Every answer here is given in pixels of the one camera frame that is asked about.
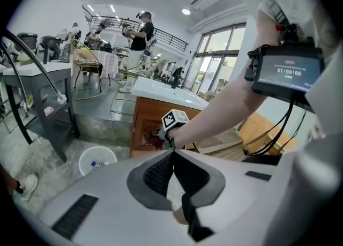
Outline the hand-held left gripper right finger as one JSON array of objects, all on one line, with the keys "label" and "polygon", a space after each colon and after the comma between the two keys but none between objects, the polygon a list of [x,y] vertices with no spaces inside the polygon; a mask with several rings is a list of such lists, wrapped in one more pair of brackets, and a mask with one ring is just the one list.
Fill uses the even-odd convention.
[{"label": "hand-held left gripper right finger", "polygon": [[293,245],[289,212],[283,203],[291,178],[294,155],[277,166],[212,158],[177,150],[177,158],[213,170],[225,178],[215,201],[195,206],[189,226],[193,234],[174,234],[174,245]]}]

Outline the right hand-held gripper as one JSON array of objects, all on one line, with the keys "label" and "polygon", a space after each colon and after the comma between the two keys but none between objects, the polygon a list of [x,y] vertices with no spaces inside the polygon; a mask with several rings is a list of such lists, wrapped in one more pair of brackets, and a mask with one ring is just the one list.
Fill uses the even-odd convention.
[{"label": "right hand-held gripper", "polygon": [[169,148],[175,148],[174,140],[169,137],[168,133],[170,130],[179,128],[188,123],[189,118],[184,111],[171,109],[162,117],[161,122],[162,124],[157,131],[159,138],[163,141],[167,141]]}]

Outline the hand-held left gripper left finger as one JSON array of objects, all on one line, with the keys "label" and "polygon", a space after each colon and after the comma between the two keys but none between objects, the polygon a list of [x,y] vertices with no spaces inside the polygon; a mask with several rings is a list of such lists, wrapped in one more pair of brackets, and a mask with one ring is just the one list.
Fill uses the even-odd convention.
[{"label": "hand-held left gripper left finger", "polygon": [[[160,154],[149,152],[102,166],[63,190],[40,213],[44,240],[49,245],[189,245],[186,227],[171,211],[146,208],[126,183],[132,169]],[[66,239],[53,226],[83,195],[97,201],[74,235]]]}]

